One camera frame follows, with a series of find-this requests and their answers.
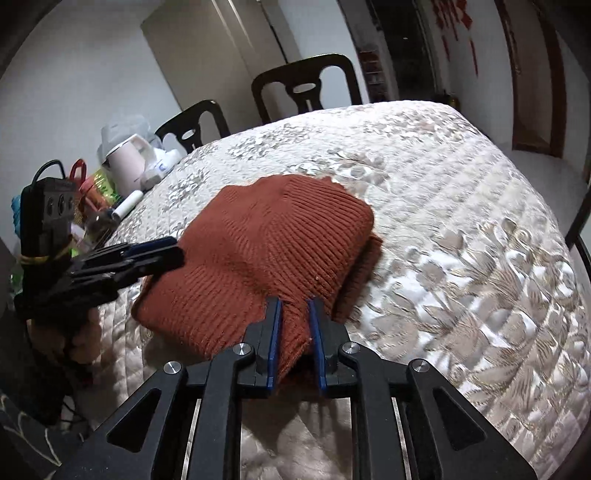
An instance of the wooden door frame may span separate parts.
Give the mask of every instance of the wooden door frame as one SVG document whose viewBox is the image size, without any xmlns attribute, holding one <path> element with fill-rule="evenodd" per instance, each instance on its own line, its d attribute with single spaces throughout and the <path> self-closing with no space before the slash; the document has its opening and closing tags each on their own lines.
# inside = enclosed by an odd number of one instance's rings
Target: wooden door frame
<svg viewBox="0 0 591 480">
<path fill-rule="evenodd" d="M 550 133 L 550 148 L 549 151 L 539 151 L 538 153 L 550 154 L 553 157 L 562 158 L 564 153 L 564 139 L 566 136 L 566 79 L 564 76 L 564 63 L 562 59 L 562 52 L 560 50 L 560 43 L 558 42 L 558 35 L 552 24 L 545 17 L 544 12 L 538 6 L 536 0 L 530 0 L 533 4 L 542 34 L 544 35 L 544 42 L 546 52 L 548 55 L 548 63 L 550 64 L 550 80 L 552 85 L 552 118 L 551 118 L 551 133 Z M 504 0 L 495 0 L 496 8 L 501 18 L 501 24 L 505 33 L 505 41 L 507 43 L 507 50 L 509 51 L 509 62 L 511 64 L 511 79 L 513 82 L 513 140 L 512 147 L 518 146 L 515 139 L 515 120 L 519 118 L 519 102 L 517 91 L 517 45 L 513 36 L 511 27 L 511 18 L 507 11 Z"/>
</svg>

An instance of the clothing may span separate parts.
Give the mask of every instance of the clothing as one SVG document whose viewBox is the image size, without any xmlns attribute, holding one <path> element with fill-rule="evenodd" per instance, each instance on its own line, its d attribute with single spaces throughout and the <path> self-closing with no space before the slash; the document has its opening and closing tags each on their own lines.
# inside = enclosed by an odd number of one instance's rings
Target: clothing
<svg viewBox="0 0 591 480">
<path fill-rule="evenodd" d="M 150 278 L 134 304 L 144 326 L 207 358 L 238 343 L 283 301 L 279 376 L 308 348 L 306 300 L 344 322 L 380 256 L 371 208 L 330 179 L 276 175 L 224 187 L 179 240 L 185 265 Z"/>
</svg>

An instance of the red wall decoration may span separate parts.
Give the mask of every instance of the red wall decoration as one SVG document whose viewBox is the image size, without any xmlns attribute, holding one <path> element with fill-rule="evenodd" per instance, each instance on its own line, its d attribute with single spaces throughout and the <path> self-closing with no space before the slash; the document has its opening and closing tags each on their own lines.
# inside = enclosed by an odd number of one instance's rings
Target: red wall decoration
<svg viewBox="0 0 591 480">
<path fill-rule="evenodd" d="M 455 2 L 454 0 L 431 0 L 431 5 L 433 6 L 433 13 L 435 13 L 437 26 L 441 30 L 441 39 L 443 40 L 443 48 L 445 49 L 447 61 L 450 61 L 450 50 L 447 43 L 446 31 L 451 30 L 454 39 L 459 41 L 457 29 L 463 27 L 470 31 L 473 24 L 472 17 L 466 10 L 467 0 L 456 0 Z M 472 50 L 472 60 L 474 62 L 474 72 L 478 77 L 476 48 L 471 37 L 469 41 L 470 49 Z"/>
</svg>

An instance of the human hand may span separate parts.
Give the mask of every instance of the human hand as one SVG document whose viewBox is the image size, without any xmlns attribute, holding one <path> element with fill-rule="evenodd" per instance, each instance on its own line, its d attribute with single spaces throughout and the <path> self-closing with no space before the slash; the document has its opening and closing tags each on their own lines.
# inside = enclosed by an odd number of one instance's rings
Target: human hand
<svg viewBox="0 0 591 480">
<path fill-rule="evenodd" d="M 33 348 L 45 355 L 52 363 L 57 364 L 62 359 L 66 338 L 49 325 L 39 325 L 35 320 L 27 320 L 27 330 Z M 97 309 L 90 309 L 88 322 L 72 339 L 72 348 L 68 357 L 75 362 L 85 365 L 100 354 L 100 317 Z"/>
</svg>

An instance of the triangular cutout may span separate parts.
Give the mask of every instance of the triangular cutout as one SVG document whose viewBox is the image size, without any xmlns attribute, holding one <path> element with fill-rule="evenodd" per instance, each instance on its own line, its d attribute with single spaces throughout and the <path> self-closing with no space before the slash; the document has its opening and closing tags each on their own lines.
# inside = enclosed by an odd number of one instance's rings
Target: triangular cutout
<svg viewBox="0 0 591 480">
<path fill-rule="evenodd" d="M 463 450 L 485 439 L 480 427 L 462 411 L 444 389 L 433 390 L 433 397 L 435 397 L 449 443 L 455 451 Z"/>
<path fill-rule="evenodd" d="M 107 442 L 137 453 L 142 449 L 161 391 L 150 390 L 107 435 Z"/>
</svg>

